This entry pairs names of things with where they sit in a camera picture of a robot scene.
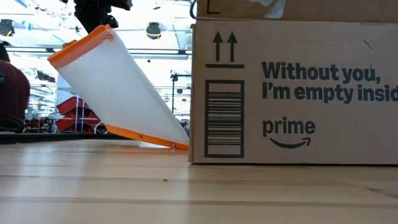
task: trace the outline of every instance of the wooden surface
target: wooden surface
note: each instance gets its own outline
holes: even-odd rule
[[[398,168],[190,166],[133,141],[0,145],[0,223],[393,223]]]

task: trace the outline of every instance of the dark jacket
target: dark jacket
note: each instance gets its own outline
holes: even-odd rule
[[[9,62],[0,60],[0,118],[24,122],[30,97],[26,76]]]

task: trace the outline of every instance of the up arrow symbol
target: up arrow symbol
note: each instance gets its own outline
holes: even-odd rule
[[[219,32],[217,32],[216,36],[214,37],[213,43],[216,44],[216,62],[220,61],[220,43],[223,43],[223,39]]]
[[[231,44],[231,50],[230,50],[231,55],[229,56],[229,61],[234,62],[235,61],[235,44],[237,44],[238,41],[236,40],[236,37],[233,32],[231,33],[231,35],[229,35],[227,43]]]

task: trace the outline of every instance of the cardboard box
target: cardboard box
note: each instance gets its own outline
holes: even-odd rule
[[[398,22],[396,0],[199,0],[199,19]]]
[[[190,161],[398,164],[398,24],[197,21]]]

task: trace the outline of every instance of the white bubble mailer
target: white bubble mailer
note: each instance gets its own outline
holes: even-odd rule
[[[98,27],[49,61],[112,133],[188,147],[181,124],[108,26]]]

